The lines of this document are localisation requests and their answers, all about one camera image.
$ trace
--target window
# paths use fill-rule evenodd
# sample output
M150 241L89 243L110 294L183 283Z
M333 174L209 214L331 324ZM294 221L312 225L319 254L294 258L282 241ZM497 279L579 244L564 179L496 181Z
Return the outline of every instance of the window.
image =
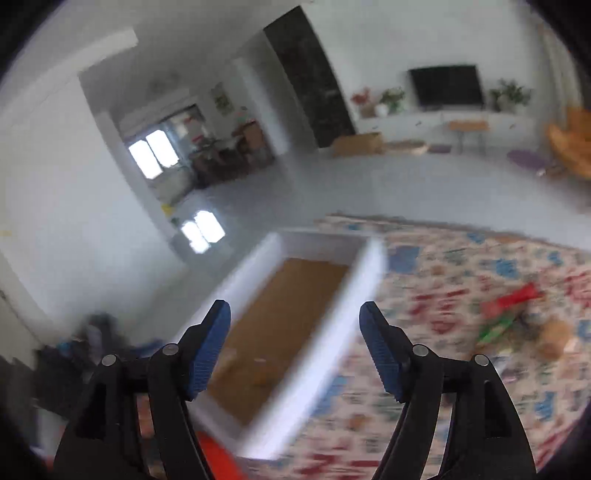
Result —
M129 147L138 167L147 179L160 175L162 167L172 167L178 163L178 155L170 140L162 130L156 130Z
M134 143L130 146L129 151L147 179L155 179L162 173L158 160L145 140Z
M178 163L178 155L162 130L150 133L146 140L154 155L164 167L172 167Z

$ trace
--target gray floor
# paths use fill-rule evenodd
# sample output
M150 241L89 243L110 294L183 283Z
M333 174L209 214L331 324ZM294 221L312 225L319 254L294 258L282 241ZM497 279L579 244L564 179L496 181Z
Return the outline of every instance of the gray floor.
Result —
M128 333L135 341L173 336L267 232L312 225L328 213L471 225L591 250L589 184L539 178L512 164L506 153L489 148L486 157L470 149L420 157L290 154L243 179L193 192L176 215L185 220L209 210L226 236L201 255L182 236L175 238L190 273Z

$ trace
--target chair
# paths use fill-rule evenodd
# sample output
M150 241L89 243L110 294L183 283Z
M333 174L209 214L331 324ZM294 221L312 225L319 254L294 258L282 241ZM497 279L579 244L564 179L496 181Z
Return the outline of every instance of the chair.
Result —
M569 129L549 125L546 135L558 159L573 173L591 179L591 112L567 109Z

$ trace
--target patterned rug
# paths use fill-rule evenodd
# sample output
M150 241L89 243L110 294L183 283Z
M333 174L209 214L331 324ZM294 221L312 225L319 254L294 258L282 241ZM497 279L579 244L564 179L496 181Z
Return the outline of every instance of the patterned rug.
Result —
M539 323L552 315L568 321L580 341L557 362L540 361L526 342L502 374L539 469L571 431L591 393L591 255L517 236L395 220L329 216L318 225L384 235L389 273L376 302L390 324L440 356L469 357L482 301L529 281L544 290L543 299L530 303L530 316ZM384 392L360 334L298 438L278 461L248 462L251 476L369 480L401 411ZM439 472L450 415L451 407L442 406L423 478Z

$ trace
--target white cabinet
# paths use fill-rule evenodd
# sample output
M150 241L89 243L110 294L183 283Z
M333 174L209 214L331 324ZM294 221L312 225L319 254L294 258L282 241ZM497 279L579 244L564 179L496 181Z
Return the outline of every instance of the white cabinet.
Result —
M451 121L484 120L490 131L484 133L487 145L500 147L535 146L540 142L538 125L532 118L509 113L481 111L440 111L399 113L386 118L362 118L357 121L360 134L382 132L386 142L418 139L428 143L457 142L457 134L448 129ZM466 134L465 144L477 144L478 134Z

